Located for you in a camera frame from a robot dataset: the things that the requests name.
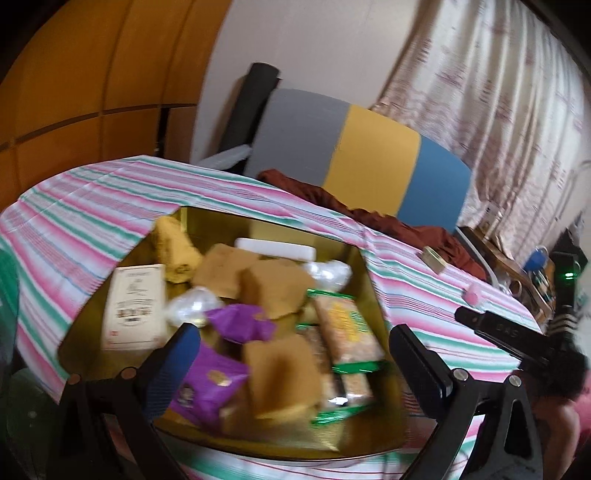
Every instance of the pink and green striped cloth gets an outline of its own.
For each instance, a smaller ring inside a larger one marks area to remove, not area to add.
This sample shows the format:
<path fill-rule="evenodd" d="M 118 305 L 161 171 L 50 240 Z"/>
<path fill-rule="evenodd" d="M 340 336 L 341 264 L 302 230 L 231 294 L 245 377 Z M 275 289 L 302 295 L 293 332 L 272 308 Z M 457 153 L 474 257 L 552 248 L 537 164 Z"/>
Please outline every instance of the pink and green striped cloth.
<path fill-rule="evenodd" d="M 20 287 L 17 346 L 47 392 L 60 398 L 66 373 L 57 348 L 74 318 L 118 262 L 152 228 L 180 206 L 244 215 L 317 233 L 358 247 L 387 321 L 407 323 L 451 368 L 475 378 L 503 381 L 517 360 L 456 323 L 462 290 L 479 280 L 448 266 L 441 275 L 417 250 L 330 210 L 257 180 L 154 157 L 134 157 L 74 168 L 44 180 L 0 216 L 0 248 L 17 259 Z M 481 283 L 483 310 L 532 329 L 525 307 Z M 295 468 L 267 464 L 171 440 L 170 448 L 195 478 L 342 479 L 397 478 L 433 428 L 412 394 L 407 444 L 353 467 Z M 475 419 L 450 477 L 462 472 L 480 425 Z"/>

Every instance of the white box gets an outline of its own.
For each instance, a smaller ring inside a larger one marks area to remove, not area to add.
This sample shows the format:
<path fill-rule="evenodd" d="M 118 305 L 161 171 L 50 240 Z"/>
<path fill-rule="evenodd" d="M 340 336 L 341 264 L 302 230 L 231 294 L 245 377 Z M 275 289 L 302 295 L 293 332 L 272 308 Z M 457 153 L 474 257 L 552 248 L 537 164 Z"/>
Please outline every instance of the white box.
<path fill-rule="evenodd" d="M 119 267 L 103 314 L 103 350 L 153 350 L 166 341 L 164 266 Z"/>

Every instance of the cake slice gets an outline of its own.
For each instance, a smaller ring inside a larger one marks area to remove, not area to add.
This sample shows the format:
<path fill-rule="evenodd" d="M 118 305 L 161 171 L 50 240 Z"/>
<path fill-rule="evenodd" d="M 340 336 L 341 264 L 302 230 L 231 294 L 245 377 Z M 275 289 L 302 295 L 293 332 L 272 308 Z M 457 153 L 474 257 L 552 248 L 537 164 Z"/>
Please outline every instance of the cake slice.
<path fill-rule="evenodd" d="M 248 384 L 256 419 L 290 421 L 320 402 L 320 373 L 314 353 L 300 335 L 249 342 L 242 355 L 250 367 Z"/>

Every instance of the metal bolt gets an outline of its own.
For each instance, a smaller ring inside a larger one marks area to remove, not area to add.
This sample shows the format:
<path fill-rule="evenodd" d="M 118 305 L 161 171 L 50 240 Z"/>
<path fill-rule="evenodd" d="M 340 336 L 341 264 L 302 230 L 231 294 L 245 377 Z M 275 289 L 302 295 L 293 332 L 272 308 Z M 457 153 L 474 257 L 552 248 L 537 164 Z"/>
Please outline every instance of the metal bolt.
<path fill-rule="evenodd" d="M 121 378 L 123 380 L 131 380 L 135 377 L 137 370 L 134 367 L 127 367 L 121 372 Z"/>
<path fill-rule="evenodd" d="M 468 372 L 466 372 L 463 368 L 456 368 L 453 371 L 453 377 L 460 382 L 465 382 L 468 380 Z"/>
<path fill-rule="evenodd" d="M 521 386 L 521 379 L 517 375 L 511 375 L 509 377 L 509 383 L 511 385 L 513 385 L 514 387 L 520 387 Z"/>
<path fill-rule="evenodd" d="M 82 377 L 79 374 L 73 374 L 70 375 L 70 378 L 68 378 L 68 384 L 76 385 L 80 380 L 82 380 Z"/>

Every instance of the purple snack wrapper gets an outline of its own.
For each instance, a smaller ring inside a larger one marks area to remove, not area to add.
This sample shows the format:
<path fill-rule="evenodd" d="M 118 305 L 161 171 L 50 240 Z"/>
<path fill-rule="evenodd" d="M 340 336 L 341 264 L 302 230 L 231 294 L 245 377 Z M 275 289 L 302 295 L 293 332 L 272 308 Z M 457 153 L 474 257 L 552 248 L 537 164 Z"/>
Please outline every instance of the purple snack wrapper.
<path fill-rule="evenodd" d="M 256 305 L 234 303 L 222 309 L 209 310 L 206 315 L 222 338 L 234 343 L 269 341 L 277 328 L 263 309 Z"/>
<path fill-rule="evenodd" d="M 220 408 L 246 381 L 248 373 L 248 366 L 202 342 L 170 408 L 195 425 L 218 431 Z"/>

